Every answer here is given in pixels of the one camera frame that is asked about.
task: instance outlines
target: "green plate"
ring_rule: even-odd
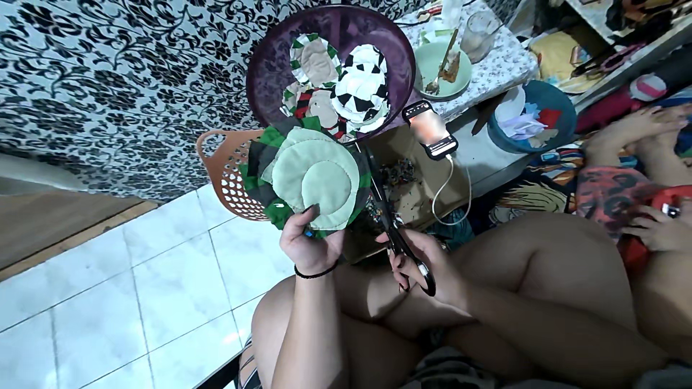
[[[437,69],[439,69],[439,65],[442,63],[442,57],[445,51],[447,51],[448,45],[448,42],[433,42],[424,44],[415,51],[417,74],[414,88],[426,98],[435,100],[451,97],[464,90],[471,81],[471,61],[468,60],[466,53],[461,51],[459,45],[457,45],[452,49],[459,50],[461,53],[459,57],[459,73],[457,74],[456,81],[447,82],[440,78],[438,80],[439,94],[431,95],[426,93],[426,85],[435,79]]]

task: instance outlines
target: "white tile floor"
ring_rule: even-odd
[[[0,388],[191,389],[293,273],[211,185],[0,282]]]

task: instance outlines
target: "smartphone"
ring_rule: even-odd
[[[439,161],[459,147],[454,136],[447,132],[444,120],[428,101],[421,100],[409,105],[401,115],[430,159]]]

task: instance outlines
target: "wooden floor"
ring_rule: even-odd
[[[0,269],[142,202],[63,190],[0,196]]]

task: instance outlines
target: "black scissors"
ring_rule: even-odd
[[[370,166],[370,189],[372,190],[372,196],[375,199],[375,204],[378,208],[380,208],[380,210],[382,210],[382,216],[380,220],[384,225],[384,229],[387,233],[387,236],[390,238],[394,254],[399,255],[403,253],[404,255],[413,260],[416,266],[418,266],[418,270],[423,275],[423,279],[425,279],[426,284],[428,284],[427,289],[423,288],[423,285],[421,285],[421,289],[423,289],[423,291],[426,292],[428,296],[434,296],[437,288],[435,287],[435,278],[433,277],[433,273],[430,272],[430,269],[428,269],[426,264],[424,264],[421,260],[416,258],[415,255],[413,255],[413,251],[411,251],[411,248],[406,243],[406,240],[399,233],[399,228],[397,227],[396,223],[394,223],[394,209],[392,208],[390,202],[387,201],[387,195],[385,194],[385,191],[382,186],[382,178],[380,177],[380,165],[375,160],[375,156],[372,155],[372,152],[370,151],[370,148],[368,148],[368,146],[361,146],[358,143],[356,143],[356,148],[360,153],[365,155],[365,158],[367,159],[367,164]]]

